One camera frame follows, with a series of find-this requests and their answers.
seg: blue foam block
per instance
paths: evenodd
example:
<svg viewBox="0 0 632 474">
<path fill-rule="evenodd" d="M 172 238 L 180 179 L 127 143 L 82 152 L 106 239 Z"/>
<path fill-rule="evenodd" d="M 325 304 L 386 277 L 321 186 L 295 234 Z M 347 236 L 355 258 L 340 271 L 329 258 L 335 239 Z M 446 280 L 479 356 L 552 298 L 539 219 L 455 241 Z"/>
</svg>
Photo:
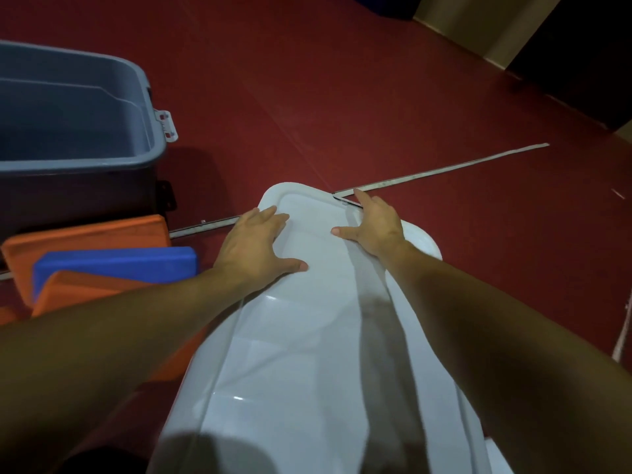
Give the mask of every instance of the blue foam block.
<svg viewBox="0 0 632 474">
<path fill-rule="evenodd" d="M 53 251 L 33 266 L 34 300 L 49 276 L 61 270 L 166 283 L 194 277 L 197 255 L 189 247 Z"/>
</svg>

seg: bin latch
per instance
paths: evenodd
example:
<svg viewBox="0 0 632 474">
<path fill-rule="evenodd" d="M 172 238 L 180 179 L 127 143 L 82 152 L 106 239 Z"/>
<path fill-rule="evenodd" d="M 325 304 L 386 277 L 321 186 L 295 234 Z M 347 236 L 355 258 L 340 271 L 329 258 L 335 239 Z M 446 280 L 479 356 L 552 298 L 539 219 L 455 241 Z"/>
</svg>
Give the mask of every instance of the bin latch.
<svg viewBox="0 0 632 474">
<path fill-rule="evenodd" d="M 176 131 L 176 125 L 173 124 L 171 113 L 165 110 L 154 110 L 154 114 L 156 119 L 162 124 L 162 131 L 167 143 L 178 141 L 178 132 Z"/>
</svg>

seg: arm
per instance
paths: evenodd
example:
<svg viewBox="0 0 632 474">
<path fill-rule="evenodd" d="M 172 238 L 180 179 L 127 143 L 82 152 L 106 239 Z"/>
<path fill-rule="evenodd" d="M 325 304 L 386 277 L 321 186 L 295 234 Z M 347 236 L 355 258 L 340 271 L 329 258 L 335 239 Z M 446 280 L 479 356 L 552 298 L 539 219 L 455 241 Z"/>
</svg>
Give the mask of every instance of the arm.
<svg viewBox="0 0 632 474">
<path fill-rule="evenodd" d="M 52 468 L 180 345 L 221 311 L 286 272 L 274 238 L 288 215 L 244 214 L 213 267 L 0 329 L 0 465 Z"/>
<path fill-rule="evenodd" d="M 540 313 L 418 251 L 391 206 L 355 194 L 362 224 L 332 233 L 389 270 L 516 474 L 628 471 L 632 377 Z"/>
</svg>

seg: gray plastic bin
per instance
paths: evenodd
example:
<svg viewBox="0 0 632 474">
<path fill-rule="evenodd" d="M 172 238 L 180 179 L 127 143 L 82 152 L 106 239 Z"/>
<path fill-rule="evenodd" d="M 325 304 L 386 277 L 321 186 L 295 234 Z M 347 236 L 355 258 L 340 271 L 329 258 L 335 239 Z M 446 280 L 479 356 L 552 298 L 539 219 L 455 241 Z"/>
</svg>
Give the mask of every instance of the gray plastic bin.
<svg viewBox="0 0 632 474">
<path fill-rule="evenodd" d="M 156 213 L 154 165 L 177 139 L 156 113 L 134 63 L 0 41 L 0 242 Z"/>
</svg>

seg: red floor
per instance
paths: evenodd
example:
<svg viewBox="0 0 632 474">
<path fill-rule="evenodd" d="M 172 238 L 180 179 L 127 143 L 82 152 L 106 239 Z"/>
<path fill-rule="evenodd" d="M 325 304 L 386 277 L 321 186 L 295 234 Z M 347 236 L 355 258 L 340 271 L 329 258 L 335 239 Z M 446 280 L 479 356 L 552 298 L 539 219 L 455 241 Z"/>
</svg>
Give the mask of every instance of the red floor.
<svg viewBox="0 0 632 474">
<path fill-rule="evenodd" d="M 4 0 L 0 38 L 143 67 L 180 135 L 158 166 L 172 229 L 281 181 L 342 190 L 549 142 L 378 194 L 448 262 L 612 350 L 632 288 L 632 148 L 422 25 L 352 0 Z M 178 243 L 211 266 L 226 232 Z"/>
</svg>

